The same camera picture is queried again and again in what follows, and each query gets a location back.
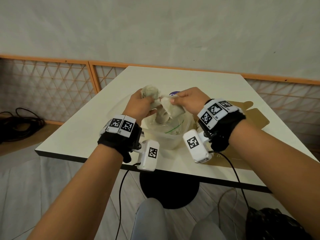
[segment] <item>gray wooden floor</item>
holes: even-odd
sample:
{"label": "gray wooden floor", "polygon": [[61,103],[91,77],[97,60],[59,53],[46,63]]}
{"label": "gray wooden floor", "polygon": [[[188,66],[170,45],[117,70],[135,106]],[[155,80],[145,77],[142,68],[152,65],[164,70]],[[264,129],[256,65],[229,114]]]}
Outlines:
{"label": "gray wooden floor", "polygon": [[[82,166],[78,162],[39,157],[34,152],[35,147],[0,157],[1,240],[26,239],[50,204]],[[115,239],[119,224],[118,192],[124,173],[124,170],[120,170],[118,174],[96,240]],[[189,239],[194,225],[209,214],[212,214],[218,225],[217,203],[228,189],[230,188],[201,183],[197,196],[189,205],[176,210],[165,210],[170,239]],[[135,213],[146,199],[140,187],[138,172],[128,173],[121,194],[122,227],[118,239],[129,240]],[[227,239],[244,239],[247,208],[240,194],[240,190],[231,190],[220,203],[221,230]],[[269,194],[246,191],[246,196],[249,204],[255,208],[283,209]]]}

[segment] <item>purple label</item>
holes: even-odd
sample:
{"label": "purple label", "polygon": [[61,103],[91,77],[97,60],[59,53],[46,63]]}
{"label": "purple label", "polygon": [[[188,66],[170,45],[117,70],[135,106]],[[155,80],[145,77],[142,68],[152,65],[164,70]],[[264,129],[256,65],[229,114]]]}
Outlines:
{"label": "purple label", "polygon": [[172,93],[170,93],[169,95],[170,96],[174,96],[176,93],[178,93],[178,92],[180,92],[180,91],[175,91],[175,92],[172,92]]}

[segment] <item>table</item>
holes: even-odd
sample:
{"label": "table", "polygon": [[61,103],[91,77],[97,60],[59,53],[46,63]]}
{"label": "table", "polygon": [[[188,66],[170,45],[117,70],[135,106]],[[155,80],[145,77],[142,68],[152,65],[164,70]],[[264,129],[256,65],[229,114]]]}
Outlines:
{"label": "table", "polygon": [[[211,98],[228,101],[252,101],[270,121],[263,130],[286,144],[315,159],[312,153],[291,132],[255,90],[238,74],[200,72],[178,69],[129,66],[110,84],[66,121],[57,131],[36,148],[40,156],[85,162],[97,146],[99,131],[107,122],[107,114],[124,97],[139,88],[152,84],[163,94],[199,87]],[[122,169],[138,171],[135,166],[138,153],[131,153],[132,161]],[[252,171],[236,169],[241,185],[232,168],[196,164],[185,146],[161,150],[155,173],[169,173],[200,181],[230,187],[270,193],[270,190]]]}

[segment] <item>gray wall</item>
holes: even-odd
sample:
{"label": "gray wall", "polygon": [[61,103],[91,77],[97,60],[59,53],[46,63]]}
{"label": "gray wall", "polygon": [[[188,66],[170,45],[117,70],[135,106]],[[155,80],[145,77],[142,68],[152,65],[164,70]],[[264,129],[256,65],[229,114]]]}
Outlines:
{"label": "gray wall", "polygon": [[320,80],[320,0],[0,0],[0,53]]}

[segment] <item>black round table base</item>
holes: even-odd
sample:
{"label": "black round table base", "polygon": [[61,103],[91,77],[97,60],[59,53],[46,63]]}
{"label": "black round table base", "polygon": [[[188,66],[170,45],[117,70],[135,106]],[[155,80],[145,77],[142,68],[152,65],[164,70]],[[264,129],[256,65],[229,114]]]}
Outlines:
{"label": "black round table base", "polygon": [[197,195],[199,181],[176,173],[141,172],[140,185],[147,198],[156,198],[166,209],[178,209]]}

